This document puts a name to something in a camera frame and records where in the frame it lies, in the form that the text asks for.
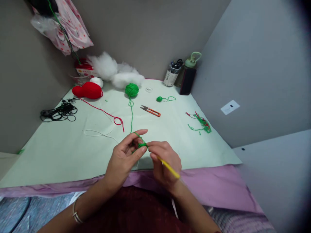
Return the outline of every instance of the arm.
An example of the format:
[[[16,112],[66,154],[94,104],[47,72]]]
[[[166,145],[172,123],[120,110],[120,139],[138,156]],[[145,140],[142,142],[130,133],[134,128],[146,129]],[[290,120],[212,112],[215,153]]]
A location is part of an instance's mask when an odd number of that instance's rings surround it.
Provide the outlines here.
[[[136,133],[143,135],[147,131],[141,129]],[[147,151],[147,147],[138,149],[138,143],[143,142],[135,133],[131,133],[120,144],[115,146],[105,177],[76,201],[75,211],[82,221],[86,221],[92,214],[97,212],[122,187],[134,164]],[[38,233],[68,233],[78,227],[79,225],[73,217],[72,208],[73,204],[56,215]]]
[[[147,145],[154,164],[155,179],[172,194],[174,200],[177,201],[182,209],[182,213],[190,227],[197,233],[221,232],[220,228],[187,186],[184,185],[181,180],[176,179],[157,158],[157,156],[159,156],[164,159],[176,172],[180,173],[181,160],[178,154],[167,142],[153,141],[147,143]]]

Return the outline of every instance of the person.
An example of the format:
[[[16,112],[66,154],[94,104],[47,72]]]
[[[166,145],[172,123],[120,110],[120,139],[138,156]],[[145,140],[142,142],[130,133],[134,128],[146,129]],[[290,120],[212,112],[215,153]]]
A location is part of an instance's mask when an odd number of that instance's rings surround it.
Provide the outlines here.
[[[144,135],[148,130],[136,131]],[[38,233],[67,232],[221,232],[210,215],[181,179],[175,178],[157,158],[181,172],[181,160],[167,142],[143,143],[129,134],[113,149],[105,176],[43,226]],[[134,164],[147,149],[153,161],[154,178],[169,197],[136,187],[122,187]]]

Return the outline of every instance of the thread snips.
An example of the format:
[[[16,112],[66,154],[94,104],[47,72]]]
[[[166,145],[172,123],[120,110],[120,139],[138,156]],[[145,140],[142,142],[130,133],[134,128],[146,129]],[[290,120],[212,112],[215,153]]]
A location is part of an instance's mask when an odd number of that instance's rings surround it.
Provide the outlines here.
[[[157,117],[160,117],[161,116],[161,113],[159,113],[159,112],[157,112],[157,111],[155,111],[155,110],[152,110],[152,109],[150,109],[150,108],[148,108],[148,107],[146,107],[146,106],[144,106],[144,105],[142,105],[143,107],[140,107],[141,109],[143,109],[143,110],[145,110],[146,112],[149,112],[149,113],[151,113],[151,114],[153,114],[153,115],[156,115]]]

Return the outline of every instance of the white cotton ball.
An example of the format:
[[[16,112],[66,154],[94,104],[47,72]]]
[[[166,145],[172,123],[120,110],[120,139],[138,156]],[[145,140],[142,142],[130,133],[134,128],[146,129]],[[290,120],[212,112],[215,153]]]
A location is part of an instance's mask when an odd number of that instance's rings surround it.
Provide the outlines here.
[[[144,79],[145,77],[140,74],[126,72],[113,75],[111,77],[111,82],[116,88],[125,89],[125,87],[130,83],[134,83],[138,87],[141,87]]]
[[[103,88],[103,86],[104,86],[104,82],[102,81],[102,79],[100,79],[98,77],[91,78],[90,82],[96,83],[98,86],[100,86],[100,88]]]
[[[128,73],[128,72],[138,74],[137,69],[131,67],[128,63],[122,62],[121,64],[118,64],[118,73]]]
[[[118,64],[107,52],[103,52],[99,57],[88,56],[91,65],[98,73],[99,77],[105,81],[109,81],[111,76],[118,72]]]

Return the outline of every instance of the pink fabric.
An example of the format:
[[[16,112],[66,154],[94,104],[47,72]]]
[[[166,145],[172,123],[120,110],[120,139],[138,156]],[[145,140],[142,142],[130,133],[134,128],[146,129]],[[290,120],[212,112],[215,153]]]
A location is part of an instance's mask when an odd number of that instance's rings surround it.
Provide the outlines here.
[[[54,197],[85,191],[102,177],[65,183],[2,188],[0,196]],[[181,178],[203,205],[263,214],[261,207],[233,165],[183,170]],[[123,186],[131,185],[157,193],[166,193],[153,179],[152,171],[131,172]]]
[[[83,23],[83,20],[72,1],[55,1],[59,11],[58,20],[68,34],[68,39],[72,44],[72,49],[74,51],[78,51],[78,49],[93,46],[93,42],[89,38],[89,33]],[[67,43],[65,35],[60,27],[57,27],[56,30],[47,31],[45,36],[47,36],[52,41],[54,46],[61,50],[64,55],[71,54],[70,45]]]

